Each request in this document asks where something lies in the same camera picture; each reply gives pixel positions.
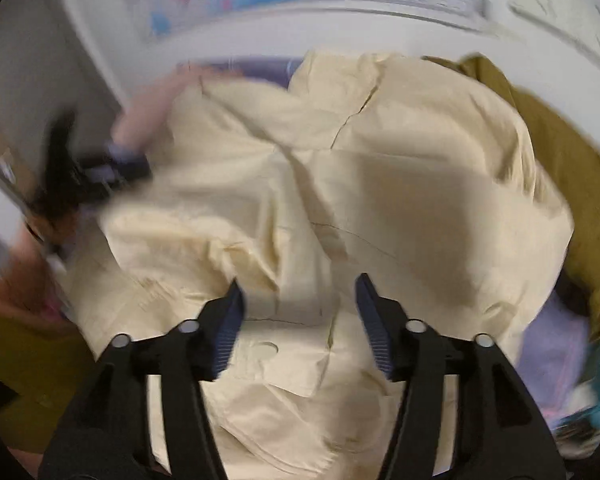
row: wrinkled fabric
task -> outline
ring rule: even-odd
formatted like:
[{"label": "wrinkled fabric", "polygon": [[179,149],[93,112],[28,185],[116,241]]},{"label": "wrinkled fabric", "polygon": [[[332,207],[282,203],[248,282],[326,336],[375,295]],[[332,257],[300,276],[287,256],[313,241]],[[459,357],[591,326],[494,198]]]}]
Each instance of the wrinkled fabric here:
[{"label": "wrinkled fabric", "polygon": [[[525,123],[433,63],[311,54],[288,91],[188,89],[170,131],[154,180],[108,207],[106,240],[85,237],[67,288],[99,352],[119,332],[195,317],[237,277],[247,320],[228,369],[203,387],[230,478],[378,474],[404,385],[375,368],[360,272],[410,316],[445,335],[489,332],[515,360],[562,266],[570,213]],[[155,381],[150,391],[166,463]]]},{"label": "wrinkled fabric", "polygon": [[512,86],[483,56],[460,63],[430,58],[476,79],[512,105],[524,119],[536,159],[568,202],[574,232],[564,269],[589,295],[591,337],[600,338],[600,153],[576,128],[540,99]]}]

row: mustard yellow fabric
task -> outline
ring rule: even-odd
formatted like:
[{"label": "mustard yellow fabric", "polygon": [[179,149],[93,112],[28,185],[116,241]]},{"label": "mustard yellow fabric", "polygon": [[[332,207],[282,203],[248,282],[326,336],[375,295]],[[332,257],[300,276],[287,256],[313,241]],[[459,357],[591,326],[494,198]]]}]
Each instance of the mustard yellow fabric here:
[{"label": "mustard yellow fabric", "polygon": [[564,269],[588,294],[591,337],[600,338],[600,153],[547,104],[511,85],[489,59],[426,59],[480,81],[524,119],[536,159],[571,207],[574,230]]},{"label": "mustard yellow fabric", "polygon": [[77,333],[45,335],[0,317],[0,382],[19,395],[0,410],[3,442],[42,453],[93,362]]}]

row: human hand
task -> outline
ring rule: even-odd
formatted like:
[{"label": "human hand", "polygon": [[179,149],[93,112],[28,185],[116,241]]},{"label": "human hand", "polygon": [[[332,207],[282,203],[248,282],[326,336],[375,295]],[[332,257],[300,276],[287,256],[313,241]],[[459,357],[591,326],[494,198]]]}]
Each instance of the human hand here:
[{"label": "human hand", "polygon": [[171,74],[158,80],[136,95],[129,108],[120,115],[111,131],[113,143],[125,150],[144,153],[160,134],[174,99],[191,85],[204,81],[236,78],[242,74],[221,71],[193,63],[180,64]]}]

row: purple fabric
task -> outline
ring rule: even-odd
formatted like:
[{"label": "purple fabric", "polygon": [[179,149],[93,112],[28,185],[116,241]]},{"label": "purple fabric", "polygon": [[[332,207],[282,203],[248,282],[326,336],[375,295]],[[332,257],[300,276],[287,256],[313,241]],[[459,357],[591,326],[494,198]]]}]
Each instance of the purple fabric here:
[{"label": "purple fabric", "polygon": [[264,79],[287,88],[291,76],[302,63],[302,59],[283,57],[239,57],[223,62],[212,62],[211,66],[221,70],[240,70],[245,77]]},{"label": "purple fabric", "polygon": [[589,323],[567,310],[555,292],[525,331],[516,367],[550,428],[565,415],[586,358]]}]

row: cream cloth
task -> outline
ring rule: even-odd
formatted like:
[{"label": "cream cloth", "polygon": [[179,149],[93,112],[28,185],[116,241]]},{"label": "cream cloth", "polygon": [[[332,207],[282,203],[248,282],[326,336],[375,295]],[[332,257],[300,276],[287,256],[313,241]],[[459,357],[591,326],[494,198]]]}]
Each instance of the cream cloth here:
[{"label": "cream cloth", "polygon": [[[86,237],[66,288],[98,353],[119,332],[145,338],[195,317],[237,276],[248,320],[204,387],[232,479],[377,475],[402,385],[374,367],[360,272],[411,317],[445,335],[491,333],[514,360],[570,240],[522,118],[427,61],[309,54],[288,91],[187,89],[170,129],[154,180],[107,208],[109,247]],[[165,463],[157,387],[151,407]],[[447,410],[440,467],[453,425]]]}]

